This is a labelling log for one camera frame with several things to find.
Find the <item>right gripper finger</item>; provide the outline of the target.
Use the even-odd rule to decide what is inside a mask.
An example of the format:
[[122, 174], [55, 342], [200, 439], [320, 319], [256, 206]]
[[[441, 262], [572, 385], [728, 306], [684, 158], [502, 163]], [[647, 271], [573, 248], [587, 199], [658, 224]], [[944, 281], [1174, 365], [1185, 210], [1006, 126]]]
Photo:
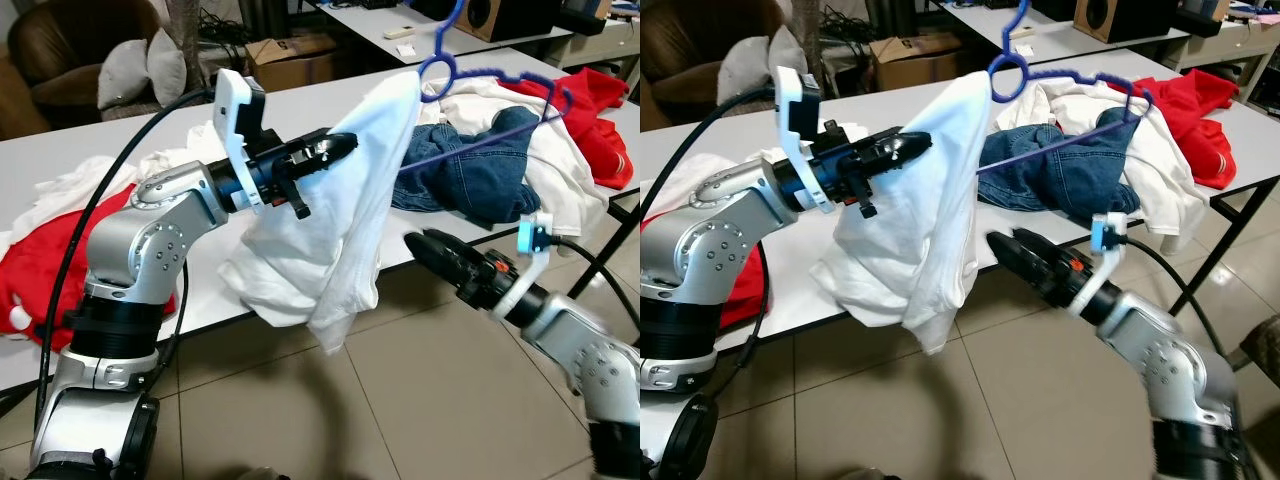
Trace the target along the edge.
[[466, 243], [453, 236], [406, 236], [416, 262], [453, 287], [466, 282]]
[[411, 232], [410, 252], [430, 271], [470, 271], [479, 262], [472, 246], [438, 229]]
[[989, 250], [1009, 269], [1047, 269], [1056, 259], [1056, 246], [1025, 228], [1014, 228], [1007, 234], [992, 230]]
[[1041, 256], [1044, 247], [1042, 236], [986, 236], [986, 243], [998, 265], [1018, 275], [1034, 289], [1041, 289], [1044, 282], [1044, 260]]

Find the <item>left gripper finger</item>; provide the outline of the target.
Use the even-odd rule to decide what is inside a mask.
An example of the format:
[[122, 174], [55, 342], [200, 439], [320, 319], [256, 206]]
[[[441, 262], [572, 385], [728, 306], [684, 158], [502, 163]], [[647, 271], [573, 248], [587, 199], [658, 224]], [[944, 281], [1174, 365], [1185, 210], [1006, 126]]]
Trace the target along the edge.
[[332, 166], [337, 165], [349, 152], [306, 152], [305, 154], [305, 180], [315, 182], [319, 180], [321, 174], [330, 170]]
[[358, 146], [358, 136], [349, 132], [311, 132], [305, 140], [307, 161], [339, 161]]
[[896, 180], [920, 155], [920, 152], [887, 152], [879, 155], [872, 161], [872, 183], [874, 186], [887, 186], [891, 180]]
[[910, 161], [932, 145], [932, 137], [927, 132], [884, 131], [876, 136], [872, 152], [877, 161]]

